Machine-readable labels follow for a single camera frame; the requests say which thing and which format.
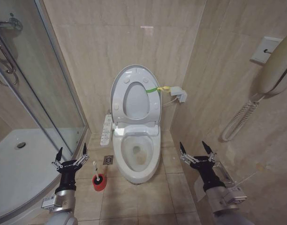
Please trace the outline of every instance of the shower enclosure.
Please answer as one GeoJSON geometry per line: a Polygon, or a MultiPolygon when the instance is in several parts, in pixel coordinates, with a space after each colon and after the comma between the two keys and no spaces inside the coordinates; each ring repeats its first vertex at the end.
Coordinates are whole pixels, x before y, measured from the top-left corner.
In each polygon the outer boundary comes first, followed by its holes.
{"type": "Polygon", "coordinates": [[[43,2],[0,0],[0,224],[54,188],[51,162],[76,156],[84,118],[43,2]]]}

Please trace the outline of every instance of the bidet control panel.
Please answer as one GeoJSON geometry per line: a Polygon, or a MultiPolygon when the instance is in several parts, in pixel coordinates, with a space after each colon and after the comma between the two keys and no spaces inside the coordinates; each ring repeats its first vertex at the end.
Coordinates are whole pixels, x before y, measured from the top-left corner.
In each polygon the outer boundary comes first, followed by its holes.
{"type": "Polygon", "coordinates": [[[100,142],[101,146],[109,145],[111,129],[112,129],[112,116],[111,114],[106,114],[100,142]]]}

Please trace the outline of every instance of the coiled phone cord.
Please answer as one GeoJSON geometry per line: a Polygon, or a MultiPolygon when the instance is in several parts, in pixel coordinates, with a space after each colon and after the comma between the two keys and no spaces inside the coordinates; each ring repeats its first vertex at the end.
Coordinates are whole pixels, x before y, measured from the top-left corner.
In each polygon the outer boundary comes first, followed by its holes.
{"type": "Polygon", "coordinates": [[[241,130],[241,128],[245,125],[245,123],[248,121],[251,114],[258,108],[260,101],[264,98],[264,95],[261,96],[257,101],[251,101],[249,100],[242,109],[233,117],[233,119],[230,121],[230,123],[227,125],[227,127],[224,129],[222,133],[222,139],[225,142],[228,142],[232,140],[236,134],[241,130]],[[236,127],[231,131],[230,135],[227,136],[227,133],[229,130],[234,126],[234,124],[237,123],[236,127]]]}

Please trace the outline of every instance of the green tape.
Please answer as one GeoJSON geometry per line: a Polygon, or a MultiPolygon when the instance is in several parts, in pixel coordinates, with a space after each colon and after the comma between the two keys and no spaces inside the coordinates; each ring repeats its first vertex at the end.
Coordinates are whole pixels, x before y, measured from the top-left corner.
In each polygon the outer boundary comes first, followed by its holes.
{"type": "Polygon", "coordinates": [[[151,93],[151,92],[154,92],[154,91],[156,91],[157,90],[157,88],[158,87],[156,87],[156,88],[152,88],[152,89],[150,89],[150,90],[145,90],[147,93],[151,93]]]}

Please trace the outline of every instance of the tile floor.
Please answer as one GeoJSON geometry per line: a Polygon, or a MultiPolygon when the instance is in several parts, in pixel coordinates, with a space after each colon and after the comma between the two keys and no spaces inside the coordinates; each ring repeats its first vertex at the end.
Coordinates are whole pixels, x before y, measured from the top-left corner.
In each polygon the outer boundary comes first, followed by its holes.
{"type": "MultiPolygon", "coordinates": [[[[133,185],[113,165],[102,165],[113,148],[99,145],[100,134],[93,134],[88,145],[90,159],[76,174],[75,217],[79,225],[200,225],[182,166],[169,131],[162,131],[161,159],[155,175],[146,183],[133,185]],[[92,162],[99,173],[107,174],[107,186],[97,192],[92,186],[92,162]]],[[[29,222],[44,224],[51,214],[29,222]]]]}

